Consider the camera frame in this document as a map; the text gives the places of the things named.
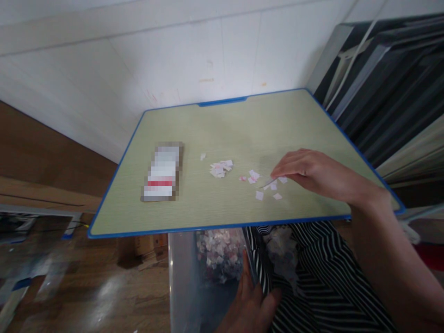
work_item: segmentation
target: striped clothing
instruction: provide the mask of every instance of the striped clothing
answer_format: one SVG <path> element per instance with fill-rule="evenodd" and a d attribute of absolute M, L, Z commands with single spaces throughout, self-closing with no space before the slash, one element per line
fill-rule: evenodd
<path fill-rule="evenodd" d="M 259 282 L 268 294 L 282 290 L 272 332 L 396 332 L 353 253 L 330 221 L 294 223 L 298 276 L 295 296 L 274 273 L 262 236 L 273 226 L 245 227 Z"/>

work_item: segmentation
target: pile of paper scraps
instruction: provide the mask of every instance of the pile of paper scraps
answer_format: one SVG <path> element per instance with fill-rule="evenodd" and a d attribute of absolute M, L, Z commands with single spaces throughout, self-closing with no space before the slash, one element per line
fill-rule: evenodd
<path fill-rule="evenodd" d="M 288 226 L 277 226 L 263 236 L 267 246 L 268 256 L 274 265 L 274 272 L 283 276 L 298 294 L 296 264 L 298 261 L 296 241 L 291 238 L 291 229 Z"/>
<path fill-rule="evenodd" d="M 219 163 L 211 164 L 210 173 L 216 178 L 224 178 L 225 173 L 231 171 L 233 168 L 233 161 L 220 161 Z"/>
<path fill-rule="evenodd" d="M 242 229 L 217 229 L 196 232 L 197 259 L 205 267 L 204 276 L 216 283 L 239 280 L 242 273 Z"/>

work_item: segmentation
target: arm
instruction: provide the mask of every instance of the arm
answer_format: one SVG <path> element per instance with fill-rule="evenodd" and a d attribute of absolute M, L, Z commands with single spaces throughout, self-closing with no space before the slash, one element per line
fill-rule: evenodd
<path fill-rule="evenodd" d="M 357 259 L 400 331 L 444 330 L 444 291 L 404 236 L 390 193 L 323 153 L 287 153 L 273 178 L 349 204 Z"/>

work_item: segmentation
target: white wall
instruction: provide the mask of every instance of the white wall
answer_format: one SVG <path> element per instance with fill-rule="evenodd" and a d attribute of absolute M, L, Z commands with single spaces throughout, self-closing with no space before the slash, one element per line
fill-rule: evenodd
<path fill-rule="evenodd" d="M 60 5 L 20 23 L 24 12 L 0 26 L 0 99 L 119 162 L 144 110 L 304 87 L 333 27 L 373 19 L 383 1 L 351 12 L 352 0 L 270 3 Z M 382 18 L 442 11 L 444 1 L 389 0 Z"/>

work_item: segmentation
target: blue table edge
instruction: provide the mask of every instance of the blue table edge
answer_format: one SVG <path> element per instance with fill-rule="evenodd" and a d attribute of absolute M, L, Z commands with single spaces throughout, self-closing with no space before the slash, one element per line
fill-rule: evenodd
<path fill-rule="evenodd" d="M 247 227 L 247 226 L 262 226 L 262 225 L 275 225 L 275 224 L 287 224 L 287 223 L 303 223 L 303 222 L 315 222 L 315 221 L 325 221 L 325 220 L 344 220 L 344 219 L 350 219 L 351 215 L 336 215 L 336 216 L 320 216 L 320 217 L 311 217 L 311 218 L 303 218 L 303 219 L 289 219 L 289 220 L 279 220 L 279 221 L 264 221 L 264 222 L 248 222 L 248 223 L 237 223 L 237 224 L 223 224 L 223 225 L 216 225 L 216 226 L 207 226 L 207 227 L 190 227 L 190 228 L 173 228 L 173 229 L 158 229 L 158 230 L 150 230 L 150 231 L 136 231 L 136 232 L 128 232 L 128 233 L 115 233 L 115 234 L 92 234 L 91 230 L 94 226 L 94 223 L 96 222 L 96 218 L 99 215 L 100 209 L 102 208 L 102 204 L 106 199 L 106 196 L 108 195 L 108 191 L 111 188 L 111 185 L 114 181 L 115 176 L 117 175 L 117 172 L 119 171 L 120 165 L 122 164 L 123 159 L 125 158 L 126 152 L 128 151 L 128 148 L 133 141 L 134 135 L 137 132 L 137 129 L 139 128 L 140 122 L 142 121 L 144 115 L 146 112 L 154 111 L 154 110 L 163 110 L 163 109 L 170 109 L 174 107 L 181 107 L 181 106 L 187 106 L 187 105 L 198 105 L 199 107 L 207 107 L 207 106 L 213 106 L 213 105 L 221 105 L 221 104 L 229 104 L 229 103 L 237 103 L 237 102 L 243 102 L 246 101 L 249 97 L 254 96 L 261 96 L 261 95 L 268 95 L 273 93 L 284 93 L 289 91 L 296 91 L 296 90 L 305 90 L 309 93 L 309 95 L 313 98 L 313 100 L 319 105 L 319 107 L 325 112 L 325 114 L 328 116 L 328 118 L 335 124 L 336 128 L 339 129 L 339 131 L 342 133 L 342 135 L 347 139 L 347 141 L 351 144 L 351 146 L 355 149 L 355 151 L 359 154 L 359 156 L 363 159 L 363 161 L 367 164 L 367 166 L 370 168 L 370 170 L 378 177 L 380 182 L 384 185 L 384 187 L 390 192 L 390 194 L 393 196 L 393 198 L 396 200 L 396 202 L 399 204 L 399 209 L 395 211 L 395 214 L 402 214 L 406 211 L 406 207 L 401 202 L 401 200 L 398 198 L 398 196 L 392 191 L 390 186 L 387 185 L 384 179 L 376 172 L 376 170 L 373 168 L 373 166 L 367 161 L 367 159 L 362 155 L 362 153 L 359 151 L 359 149 L 355 146 L 355 144 L 350 140 L 347 134 L 340 128 L 340 126 L 332 119 L 330 114 L 324 109 L 321 103 L 313 96 L 313 94 L 307 89 L 307 88 L 297 88 L 297 89 L 289 89 L 289 90 L 282 90 L 277 92 L 266 92 L 256 95 L 250 95 L 245 97 L 236 97 L 232 99 L 221 99 L 221 100 L 215 100 L 210 102 L 202 102 L 202 103 L 190 103 L 190 104 L 184 104 L 184 105 L 174 105 L 174 106 L 168 106 L 165 108 L 157 108 L 157 109 L 150 109 L 146 110 L 142 113 L 142 116 L 139 119 L 139 122 L 137 123 L 136 129 L 133 132 L 133 135 L 131 136 L 131 139 L 129 140 L 129 143 L 125 149 L 125 152 L 122 155 L 122 158 L 120 159 L 119 165 L 117 166 L 116 171 L 114 172 L 114 175 L 112 176 L 112 180 L 108 185 L 108 188 L 106 189 L 105 195 L 102 198 L 102 201 L 100 202 L 99 208 L 97 209 L 97 213 L 94 215 L 94 218 L 88 228 L 88 237 L 90 239 L 98 239 L 98 238 L 113 238 L 113 237 L 131 237 L 131 236 L 142 236 L 146 234 L 162 234 L 162 233 L 170 233 L 170 232 L 185 232 L 185 231 L 198 231 L 198 230 L 210 230 L 210 229 L 221 229 L 221 228 L 241 228 L 241 227 Z"/>

